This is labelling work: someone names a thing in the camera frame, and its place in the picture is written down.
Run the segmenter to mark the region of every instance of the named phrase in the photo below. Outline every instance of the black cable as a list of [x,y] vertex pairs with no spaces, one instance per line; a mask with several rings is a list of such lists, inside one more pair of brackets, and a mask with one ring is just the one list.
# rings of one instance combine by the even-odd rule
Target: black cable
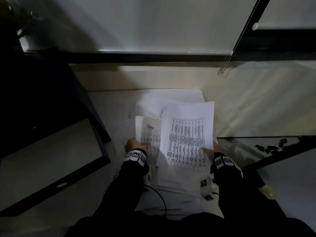
[[151,187],[151,186],[149,186],[149,185],[146,185],[146,184],[144,184],[144,186],[147,186],[147,187],[151,188],[153,191],[155,191],[155,192],[160,196],[160,198],[162,199],[162,201],[163,201],[163,203],[164,203],[164,205],[165,205],[165,214],[164,214],[164,217],[166,217],[166,215],[167,215],[167,206],[166,206],[166,203],[165,203],[163,197],[162,197],[162,196],[159,194],[159,192],[156,191],[153,187]]

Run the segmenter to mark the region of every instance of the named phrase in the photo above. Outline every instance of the person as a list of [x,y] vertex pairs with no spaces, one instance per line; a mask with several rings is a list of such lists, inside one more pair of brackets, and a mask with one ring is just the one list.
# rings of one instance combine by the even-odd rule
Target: person
[[[139,150],[147,156],[146,144],[130,139],[126,152]],[[70,227],[65,236],[104,235],[116,231],[142,235],[174,232],[196,234],[242,234],[274,235],[316,234],[305,223],[287,218],[282,211],[276,211],[272,200],[259,190],[251,188],[235,166],[217,168],[214,159],[225,156],[214,142],[214,151],[202,147],[211,159],[211,172],[219,186],[219,207],[224,218],[211,213],[189,215],[179,221],[169,220],[159,215],[148,216],[135,208],[143,191],[143,176],[148,173],[148,165],[137,161],[125,161],[118,177],[106,190],[100,206],[92,216],[80,219]]]

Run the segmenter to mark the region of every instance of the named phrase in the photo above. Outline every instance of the hand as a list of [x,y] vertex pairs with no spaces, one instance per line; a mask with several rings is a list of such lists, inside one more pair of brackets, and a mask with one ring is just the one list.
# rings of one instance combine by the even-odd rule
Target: hand
[[221,153],[223,153],[221,147],[215,141],[213,141],[213,146],[214,146],[214,150],[207,149],[205,147],[201,147],[201,150],[205,154],[207,154],[207,156],[211,160],[211,162],[214,162],[214,152],[221,152]]
[[140,144],[137,142],[135,138],[132,138],[127,141],[127,144],[125,145],[125,151],[126,153],[128,153],[129,151],[132,151],[136,148],[140,148],[146,151],[147,153],[147,147],[148,147],[148,143]]

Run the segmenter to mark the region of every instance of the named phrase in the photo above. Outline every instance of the black sleeve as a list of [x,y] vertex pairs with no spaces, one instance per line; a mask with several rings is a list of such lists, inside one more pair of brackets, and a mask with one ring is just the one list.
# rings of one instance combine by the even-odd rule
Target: black sleeve
[[235,166],[217,169],[213,163],[211,173],[214,173],[214,181],[219,186],[218,204],[225,220],[231,223],[263,223],[278,217],[273,215],[271,200],[258,189],[250,187]]
[[126,161],[122,164],[118,177],[106,190],[100,206],[91,217],[80,219],[71,227],[65,236],[91,234],[101,226],[115,224],[129,219],[142,195],[144,175],[149,171],[148,165],[142,167],[136,161]]

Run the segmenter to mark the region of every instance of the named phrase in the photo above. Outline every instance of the beige wall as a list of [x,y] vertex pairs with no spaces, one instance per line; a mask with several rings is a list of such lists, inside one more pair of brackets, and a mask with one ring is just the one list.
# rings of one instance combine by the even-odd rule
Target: beige wall
[[88,91],[187,88],[215,101],[218,137],[316,135],[316,62],[77,64]]

